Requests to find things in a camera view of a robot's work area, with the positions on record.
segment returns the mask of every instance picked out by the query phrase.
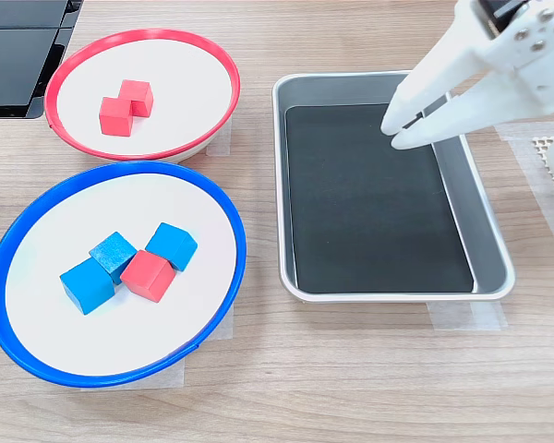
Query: red cube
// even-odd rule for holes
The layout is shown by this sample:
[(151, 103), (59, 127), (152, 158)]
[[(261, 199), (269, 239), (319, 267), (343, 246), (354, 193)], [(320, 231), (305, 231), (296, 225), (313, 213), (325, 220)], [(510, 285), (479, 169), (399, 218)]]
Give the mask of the red cube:
[(156, 303), (174, 278), (175, 270), (168, 260), (143, 250), (138, 251), (121, 274), (121, 281), (129, 291)]
[(131, 135), (133, 115), (131, 114), (131, 100), (112, 99), (104, 97), (99, 112), (101, 132), (107, 136)]
[(123, 80), (120, 99), (131, 100), (131, 112), (138, 117), (149, 117), (154, 104), (150, 83), (147, 81)]

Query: red bowl rim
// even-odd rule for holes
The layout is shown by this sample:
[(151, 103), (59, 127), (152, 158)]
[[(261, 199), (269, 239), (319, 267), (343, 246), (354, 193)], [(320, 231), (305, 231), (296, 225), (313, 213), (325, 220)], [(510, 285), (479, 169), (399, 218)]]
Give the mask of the red bowl rim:
[[(188, 142), (185, 145), (173, 148), (171, 150), (155, 152), (151, 154), (121, 155), (101, 152), (99, 150), (92, 150), (91, 148), (83, 145), (75, 138), (70, 136), (62, 125), (62, 121), (60, 120), (59, 114), (57, 112), (57, 96), (67, 76), (77, 66), (84, 63), (86, 60), (93, 57), (94, 55), (106, 51), (107, 49), (111, 49), (115, 46), (119, 46), (125, 43), (157, 39), (173, 40), (176, 42), (192, 44), (193, 46), (197, 46), (198, 48), (210, 53), (215, 58), (217, 58), (220, 63), (222, 63), (223, 67), (228, 72), (228, 75), (230, 76), (230, 81), (232, 83), (232, 99), (230, 100), (228, 110), (225, 112), (222, 119), (208, 132), (206, 132), (199, 138)], [(238, 74), (238, 69), (234, 63), (234, 60), (232, 60), (232, 57), (230, 57), (230, 55), (217, 43), (214, 43), (211, 40), (184, 30), (128, 30), (109, 35), (108, 37), (104, 37), (100, 40), (97, 40), (96, 42), (89, 44), (88, 46), (85, 46), (75, 54), (71, 55), (60, 67), (57, 68), (49, 84), (47, 85), (47, 90), (45, 92), (45, 116), (47, 117), (49, 127), (52, 128), (52, 130), (61, 139), (63, 139), (65, 143), (76, 148), (77, 150), (81, 150), (82, 152), (86, 152), (90, 155), (102, 157), (109, 160), (157, 160), (166, 157), (172, 157), (174, 155), (186, 152), (211, 138), (232, 116), (232, 113), (234, 112), (234, 109), (238, 104), (239, 97), (240, 75)]]

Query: white robotic arm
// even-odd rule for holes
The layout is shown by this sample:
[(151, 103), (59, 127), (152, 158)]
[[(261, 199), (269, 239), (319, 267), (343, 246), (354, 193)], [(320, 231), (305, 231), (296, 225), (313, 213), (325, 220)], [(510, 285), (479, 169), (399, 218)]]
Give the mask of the white robotic arm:
[[(438, 97), (479, 71), (488, 73), (474, 87), (404, 128)], [(398, 86), (381, 130), (397, 134), (392, 145), (405, 150), (552, 113), (554, 0), (458, 0), (450, 28)]]

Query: blue cube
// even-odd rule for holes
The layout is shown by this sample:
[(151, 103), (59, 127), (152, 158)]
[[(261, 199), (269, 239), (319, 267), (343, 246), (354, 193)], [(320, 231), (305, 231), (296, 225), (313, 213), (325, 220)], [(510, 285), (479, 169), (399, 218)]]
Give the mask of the blue cube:
[(85, 316), (114, 295), (113, 280), (92, 257), (59, 278), (67, 296)]
[(114, 284), (121, 284), (121, 274), (137, 253), (136, 248), (123, 235), (115, 232), (92, 249), (90, 256), (109, 273)]
[(185, 270), (196, 249), (197, 243), (187, 231), (167, 223), (160, 223), (146, 246), (148, 252), (166, 258), (174, 269), (181, 271)]

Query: screw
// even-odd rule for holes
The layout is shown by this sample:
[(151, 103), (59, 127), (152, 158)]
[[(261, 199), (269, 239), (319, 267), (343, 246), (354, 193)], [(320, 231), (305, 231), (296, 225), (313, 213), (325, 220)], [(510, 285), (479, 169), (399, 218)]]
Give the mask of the screw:
[(538, 18), (539, 18), (539, 21), (541, 21), (542, 23), (551, 21), (554, 18), (554, 11), (546, 8), (538, 14)]
[(532, 44), (531, 50), (534, 52), (541, 51), (546, 46), (546, 42), (543, 40), (538, 40), (534, 44)]
[(515, 34), (515, 40), (520, 42), (523, 39), (526, 39), (529, 35), (529, 30), (520, 30)]

